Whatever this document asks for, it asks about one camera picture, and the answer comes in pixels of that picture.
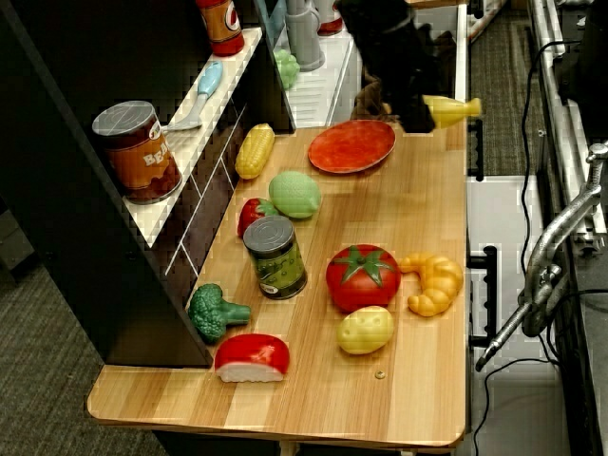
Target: gray carpet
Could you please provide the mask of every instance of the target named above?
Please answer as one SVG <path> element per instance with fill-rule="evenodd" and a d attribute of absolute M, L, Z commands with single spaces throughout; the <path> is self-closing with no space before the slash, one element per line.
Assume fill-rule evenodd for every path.
<path fill-rule="evenodd" d="M 526 11 L 506 6 L 470 48 L 470 96 L 482 100 L 487 176 L 522 176 L 525 171 L 522 114 L 531 65 L 528 26 Z M 534 173 L 540 147 L 538 130 L 544 128 L 538 73 L 532 83 L 526 131 Z M 469 166 L 475 160 L 472 138 L 468 141 Z"/>
<path fill-rule="evenodd" d="M 0 274 L 0 455 L 166 454 L 150 432 L 101 427 L 85 399 L 102 360 L 45 267 Z"/>
<path fill-rule="evenodd" d="M 525 25 L 524 13 L 505 10 L 471 49 L 487 175 L 523 174 Z M 536 85 L 528 125 L 529 132 L 542 127 Z M 538 150 L 536 135 L 530 142 Z M 16 288 L 0 277 L 0 455 L 165 454 L 149 432 L 101 427 L 87 416 L 85 399 L 101 364 L 40 263 L 22 269 Z"/>

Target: can of peas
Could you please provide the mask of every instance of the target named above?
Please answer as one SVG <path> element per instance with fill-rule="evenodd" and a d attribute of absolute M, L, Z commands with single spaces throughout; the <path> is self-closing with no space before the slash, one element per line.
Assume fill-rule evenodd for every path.
<path fill-rule="evenodd" d="M 266 216 L 254 221 L 245 230 L 243 242 L 265 296 L 287 299 L 304 288 L 306 269 L 288 218 Z"/>

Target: blue handle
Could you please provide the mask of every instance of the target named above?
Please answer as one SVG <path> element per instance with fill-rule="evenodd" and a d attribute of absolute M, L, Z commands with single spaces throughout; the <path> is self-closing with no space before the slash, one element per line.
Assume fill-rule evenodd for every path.
<path fill-rule="evenodd" d="M 223 71 L 223 65 L 221 62 L 213 62 L 208 66 L 200 75 L 198 94 L 205 93 L 208 97 L 218 88 L 219 81 L 221 80 L 221 73 Z"/>

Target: red plate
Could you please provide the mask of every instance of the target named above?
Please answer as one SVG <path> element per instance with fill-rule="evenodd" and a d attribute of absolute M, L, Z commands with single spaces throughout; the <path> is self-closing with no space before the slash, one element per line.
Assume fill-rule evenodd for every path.
<path fill-rule="evenodd" d="M 381 162 L 395 145 L 392 127 L 380 121 L 347 121 L 314 138 L 308 158 L 329 173 L 362 171 Z"/>

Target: green lemon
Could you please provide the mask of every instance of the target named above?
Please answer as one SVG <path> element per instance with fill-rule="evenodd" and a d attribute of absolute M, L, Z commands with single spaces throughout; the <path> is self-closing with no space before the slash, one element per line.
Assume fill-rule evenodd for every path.
<path fill-rule="evenodd" d="M 321 205 L 321 191 L 309 176 L 297 171 L 284 171 L 270 182 L 270 199 L 287 217 L 305 219 Z"/>

